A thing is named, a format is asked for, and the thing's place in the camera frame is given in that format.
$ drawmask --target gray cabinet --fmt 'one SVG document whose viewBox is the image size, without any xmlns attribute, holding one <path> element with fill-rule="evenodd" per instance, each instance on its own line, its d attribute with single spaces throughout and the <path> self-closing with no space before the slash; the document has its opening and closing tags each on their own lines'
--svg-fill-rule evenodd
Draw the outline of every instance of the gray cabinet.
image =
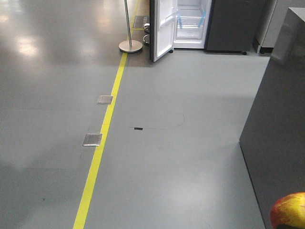
<svg viewBox="0 0 305 229">
<path fill-rule="evenodd" d="M 268 0 L 255 34 L 257 51 L 272 50 L 284 22 L 288 7 L 305 7 L 305 0 Z"/>
</svg>

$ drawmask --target gray appliance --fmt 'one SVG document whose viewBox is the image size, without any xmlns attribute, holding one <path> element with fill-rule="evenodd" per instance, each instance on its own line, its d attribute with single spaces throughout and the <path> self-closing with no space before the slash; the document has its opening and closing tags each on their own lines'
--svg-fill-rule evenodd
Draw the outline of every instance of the gray appliance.
<svg viewBox="0 0 305 229">
<path fill-rule="evenodd" d="M 253 42 L 257 52 L 272 51 L 288 7 L 305 7 L 305 0 L 266 1 Z"/>
<path fill-rule="evenodd" d="M 249 51 L 265 0 L 214 0 L 207 50 Z"/>
</svg>

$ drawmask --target refrigerator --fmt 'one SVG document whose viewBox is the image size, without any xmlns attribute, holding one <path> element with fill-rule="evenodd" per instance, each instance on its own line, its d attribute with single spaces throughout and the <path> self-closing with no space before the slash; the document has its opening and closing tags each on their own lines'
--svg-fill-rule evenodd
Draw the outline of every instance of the refrigerator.
<svg viewBox="0 0 305 229">
<path fill-rule="evenodd" d="M 150 0 L 150 59 L 174 48 L 251 49 L 265 0 Z"/>
<path fill-rule="evenodd" d="M 212 0 L 151 0 L 150 59 L 174 48 L 204 49 Z"/>
</svg>

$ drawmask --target metal floor plate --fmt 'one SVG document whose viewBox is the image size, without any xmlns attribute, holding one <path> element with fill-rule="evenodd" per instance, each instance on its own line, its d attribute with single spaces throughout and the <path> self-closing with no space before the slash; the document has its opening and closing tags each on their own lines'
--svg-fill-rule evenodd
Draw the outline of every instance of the metal floor plate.
<svg viewBox="0 0 305 229">
<path fill-rule="evenodd" d="M 110 105 L 112 100 L 113 100 L 113 96 L 112 95 L 100 95 L 97 104 Z"/>
<path fill-rule="evenodd" d="M 86 134 L 82 146 L 99 146 L 101 144 L 102 134 Z"/>
</svg>

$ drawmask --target stanchion base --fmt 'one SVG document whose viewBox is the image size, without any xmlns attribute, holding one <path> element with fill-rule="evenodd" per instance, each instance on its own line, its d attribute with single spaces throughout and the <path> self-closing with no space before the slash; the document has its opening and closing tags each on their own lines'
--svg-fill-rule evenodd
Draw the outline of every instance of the stanchion base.
<svg viewBox="0 0 305 229">
<path fill-rule="evenodd" d="M 132 45 L 129 45 L 129 41 L 124 41 L 119 44 L 119 48 L 122 52 L 133 53 L 142 49 L 142 43 L 132 40 Z"/>
</svg>

